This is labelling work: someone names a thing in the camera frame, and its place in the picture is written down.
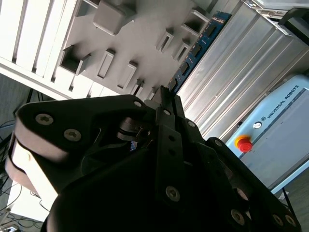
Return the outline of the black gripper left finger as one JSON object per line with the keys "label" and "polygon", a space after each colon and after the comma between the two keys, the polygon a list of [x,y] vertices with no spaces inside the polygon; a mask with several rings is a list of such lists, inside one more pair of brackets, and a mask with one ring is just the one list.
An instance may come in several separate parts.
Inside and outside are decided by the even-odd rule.
{"label": "black gripper left finger", "polygon": [[48,205],[98,193],[109,201],[182,199],[179,96],[157,108],[133,95],[28,103],[17,112],[5,168]]}

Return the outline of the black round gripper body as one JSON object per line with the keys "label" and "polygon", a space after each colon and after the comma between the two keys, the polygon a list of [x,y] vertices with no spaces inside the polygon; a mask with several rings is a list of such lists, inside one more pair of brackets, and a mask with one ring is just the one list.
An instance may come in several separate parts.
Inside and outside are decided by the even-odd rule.
{"label": "black round gripper body", "polygon": [[81,198],[65,199],[52,206],[47,229],[53,232],[83,232],[97,220],[102,232],[203,232],[202,216],[198,202],[204,203],[201,190],[197,196],[193,187],[194,172],[182,137],[182,199],[175,205],[162,201],[140,201],[136,196],[123,202],[109,201],[95,193],[88,198],[85,191]]}

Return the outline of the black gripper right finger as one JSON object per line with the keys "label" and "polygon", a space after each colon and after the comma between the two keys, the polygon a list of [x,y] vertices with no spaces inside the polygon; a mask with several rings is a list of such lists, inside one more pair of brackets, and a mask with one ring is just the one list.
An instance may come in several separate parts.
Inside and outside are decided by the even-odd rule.
{"label": "black gripper right finger", "polygon": [[184,116],[181,99],[173,111],[184,138],[185,155],[201,190],[198,202],[205,232],[299,232],[296,218],[218,138],[204,140],[198,127]]}

